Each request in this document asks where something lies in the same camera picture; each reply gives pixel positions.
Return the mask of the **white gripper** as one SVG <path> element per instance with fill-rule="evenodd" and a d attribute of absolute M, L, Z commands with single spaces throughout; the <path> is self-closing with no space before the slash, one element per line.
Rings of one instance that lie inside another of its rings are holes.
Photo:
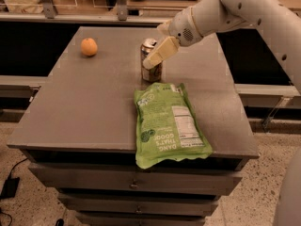
<path fill-rule="evenodd" d="M 171 21 L 159 24 L 157 29 L 168 37 L 156 44 L 143 60 L 142 64 L 148 70 L 175 55 L 180 46 L 188 47 L 203 39 L 195 25 L 192 7 L 179 12 Z"/>

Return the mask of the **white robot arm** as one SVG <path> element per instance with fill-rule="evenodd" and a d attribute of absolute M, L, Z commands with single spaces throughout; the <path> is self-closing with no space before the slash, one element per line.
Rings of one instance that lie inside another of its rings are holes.
<path fill-rule="evenodd" d="M 152 68 L 172 57 L 179 47 L 191 46 L 215 32 L 252 25 L 297 89 L 301 89 L 301 19 L 278 0 L 203 0 L 158 25 L 163 41 L 144 59 Z M 295 150 L 279 188 L 272 221 L 246 219 L 233 226 L 301 226 L 301 147 Z M 231 226 L 224 219 L 205 226 Z"/>

